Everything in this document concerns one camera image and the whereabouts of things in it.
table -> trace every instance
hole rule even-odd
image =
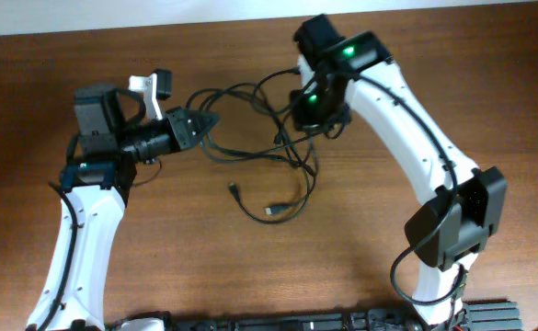
[[[0,37],[0,330],[23,329],[48,273],[60,203],[57,180],[77,130],[73,92],[131,74],[173,71],[170,108],[195,90],[258,81],[295,65],[292,34],[306,17]],[[335,15],[344,35],[372,29],[447,135],[509,181],[499,232],[473,266],[465,298],[520,303],[538,326],[538,3]],[[285,105],[299,77],[267,85]],[[218,104],[215,136],[247,150],[274,129],[238,101]],[[290,199],[299,174],[253,161],[218,165],[200,149],[164,158],[135,188],[112,248],[105,319],[146,310],[181,318],[303,314],[400,303],[389,282],[418,203],[393,157],[354,117],[337,141],[319,138],[321,177],[307,210],[280,226],[255,212]],[[140,178],[154,170],[139,167]],[[399,281],[413,289],[414,257]]]

wooden table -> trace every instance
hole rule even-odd
[[[21,330],[48,273],[60,203],[56,180],[77,130],[75,89],[126,86],[155,67],[174,73],[169,108],[204,87],[258,81],[295,65],[304,17],[0,37],[0,330]],[[350,36],[375,31],[430,115],[482,168],[509,182],[498,234],[475,263],[466,298],[520,303],[538,326],[538,3],[332,16]],[[267,85],[287,102],[299,77]],[[271,146],[270,120],[238,101],[218,104],[218,140]],[[109,262],[105,318],[145,310],[181,317],[287,314],[400,302],[389,267],[418,209],[409,183],[368,125],[318,139],[320,182],[310,206],[281,226],[252,222],[227,190],[238,182],[255,212],[300,185],[286,165],[218,165],[201,150],[164,158],[135,188]],[[140,177],[152,174],[141,166]],[[417,260],[399,270],[413,288]]]

table surface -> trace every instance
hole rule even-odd
[[[295,65],[304,17],[0,37],[0,330],[22,329],[48,273],[60,202],[56,180],[77,130],[75,89],[126,86],[131,74],[173,71],[183,105],[195,90],[258,81]],[[538,3],[332,16],[344,35],[372,29],[429,114],[482,168],[509,182],[499,232],[473,266],[466,299],[520,303],[538,326]],[[285,105],[299,77],[267,84]],[[270,147],[270,120],[239,101],[218,104],[215,136]],[[336,141],[319,138],[321,177],[307,210],[280,226],[248,219],[301,185],[286,165],[218,165],[200,149],[164,157],[156,181],[132,190],[113,244],[105,319],[147,310],[181,317],[288,314],[398,303],[388,272],[418,209],[393,157],[355,116]],[[153,169],[139,167],[140,178]],[[413,289],[418,263],[399,270]]]

white wall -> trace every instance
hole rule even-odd
[[[523,1],[0,0],[0,35]]]

robotic arm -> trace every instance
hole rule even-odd
[[[487,238],[498,230],[504,177],[495,167],[481,171],[444,135],[409,90],[389,51],[371,32],[345,39],[322,15],[304,22],[294,40],[301,54],[298,65],[304,85],[291,93],[295,128],[316,132],[336,124],[345,126],[350,122],[349,110],[354,109],[402,167],[422,205],[405,227],[410,247],[391,272],[395,289],[413,304],[418,320],[387,323],[388,314],[383,314],[383,324],[392,326],[377,328],[372,324],[379,320],[376,312],[344,314],[337,319],[324,317],[324,328],[453,330],[478,318],[484,326],[478,329],[521,329],[519,320],[512,320],[517,317],[515,306],[501,310],[491,305],[467,306],[461,300],[467,271]],[[170,72],[156,70],[147,77],[131,77],[129,90],[101,85],[76,92],[74,111],[80,131],[69,146],[61,186],[56,188],[63,205],[61,229],[27,331],[106,329],[103,290],[109,253],[128,203],[135,164],[192,148],[218,121],[212,113],[184,108],[163,113],[157,100],[169,97],[170,87]],[[124,118],[119,96],[140,104],[137,116]],[[150,121],[143,123],[146,116]],[[74,158],[77,142],[82,156]],[[397,265],[411,252],[420,259],[413,296],[403,293],[395,282]],[[502,313],[507,318],[499,317]],[[494,319],[498,323],[489,325]],[[340,326],[332,326],[335,320]],[[319,317],[307,317],[295,323],[297,330],[319,330],[321,322]],[[245,325],[213,322],[183,328],[171,322],[169,313],[155,313],[134,316],[115,329],[244,331],[239,329]],[[251,325],[255,331],[281,330],[280,322]]]

